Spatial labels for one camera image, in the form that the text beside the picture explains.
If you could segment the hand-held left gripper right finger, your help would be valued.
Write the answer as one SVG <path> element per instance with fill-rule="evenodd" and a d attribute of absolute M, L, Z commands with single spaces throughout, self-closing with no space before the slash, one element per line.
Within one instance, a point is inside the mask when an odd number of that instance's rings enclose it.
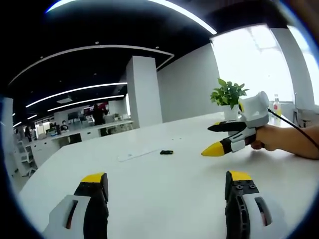
<path fill-rule="evenodd" d="M 228 239 L 284 239 L 286 221 L 280 205 L 262 194 L 251 176 L 227 171 L 225 178 L 226 237 Z"/>

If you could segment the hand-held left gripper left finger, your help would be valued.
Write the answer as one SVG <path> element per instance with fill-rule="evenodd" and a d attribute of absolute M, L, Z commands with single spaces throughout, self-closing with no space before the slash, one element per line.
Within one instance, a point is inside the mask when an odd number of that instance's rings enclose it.
<path fill-rule="evenodd" d="M 74 194 L 66 195 L 49 214 L 45 239 L 106 239 L 108 227 L 107 173 L 88 175 Z"/>

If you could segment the person's right hand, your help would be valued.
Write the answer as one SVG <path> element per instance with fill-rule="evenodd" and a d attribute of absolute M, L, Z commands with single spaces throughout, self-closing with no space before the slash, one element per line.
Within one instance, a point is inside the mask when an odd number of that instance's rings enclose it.
<path fill-rule="evenodd" d="M 262 148 L 267 151 L 275 151 L 277 149 L 282 149 L 281 139 L 282 139 L 282 128 L 265 125 L 257 128 L 256 139 L 250 145 L 254 150 L 260 150 Z"/>

